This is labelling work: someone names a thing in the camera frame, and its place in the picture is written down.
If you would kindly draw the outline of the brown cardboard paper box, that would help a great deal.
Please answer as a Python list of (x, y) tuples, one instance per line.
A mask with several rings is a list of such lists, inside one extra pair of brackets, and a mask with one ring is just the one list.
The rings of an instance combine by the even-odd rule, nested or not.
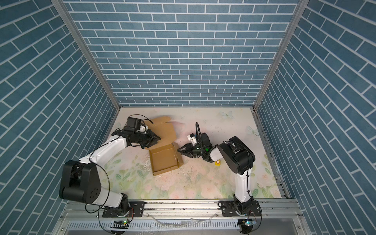
[(178, 152), (177, 135), (171, 118), (168, 116), (157, 117), (146, 121), (149, 130), (161, 139), (157, 144), (148, 147), (152, 173), (154, 176), (167, 173), (180, 168), (184, 162)]

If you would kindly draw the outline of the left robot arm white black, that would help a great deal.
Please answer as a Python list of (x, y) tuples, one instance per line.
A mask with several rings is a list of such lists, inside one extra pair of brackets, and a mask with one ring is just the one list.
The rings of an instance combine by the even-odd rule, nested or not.
[(109, 209), (114, 217), (129, 216), (128, 196), (112, 191), (110, 185), (103, 186), (99, 170), (129, 146), (145, 149), (156, 145), (161, 138), (149, 129), (152, 123), (144, 115), (130, 115), (125, 126), (114, 130), (100, 147), (79, 160), (67, 161), (62, 170), (60, 198)]

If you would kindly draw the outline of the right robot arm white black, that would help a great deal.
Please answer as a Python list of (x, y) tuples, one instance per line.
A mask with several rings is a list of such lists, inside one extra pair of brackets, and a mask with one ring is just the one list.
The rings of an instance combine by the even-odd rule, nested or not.
[(262, 216), (259, 203), (251, 195), (250, 173), (256, 157), (254, 153), (236, 136), (219, 145), (212, 145), (208, 135), (190, 134), (189, 143), (178, 149), (178, 152), (189, 158), (202, 158), (214, 163), (221, 159), (235, 177), (235, 193), (232, 209), (239, 215)]

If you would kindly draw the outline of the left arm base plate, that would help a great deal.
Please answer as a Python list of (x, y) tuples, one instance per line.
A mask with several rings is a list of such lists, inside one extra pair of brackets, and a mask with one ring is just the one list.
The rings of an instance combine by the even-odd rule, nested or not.
[(105, 207), (102, 217), (104, 218), (137, 218), (142, 217), (145, 208), (144, 201), (128, 201), (121, 203), (119, 207)]

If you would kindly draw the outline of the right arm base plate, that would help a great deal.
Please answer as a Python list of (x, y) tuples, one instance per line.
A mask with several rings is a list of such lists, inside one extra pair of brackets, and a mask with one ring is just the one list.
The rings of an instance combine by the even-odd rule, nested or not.
[(261, 216), (261, 207), (259, 202), (250, 199), (244, 203), (241, 203), (237, 200), (233, 201), (218, 201), (217, 205), (219, 206), (222, 216), (224, 217), (234, 217), (234, 216)]

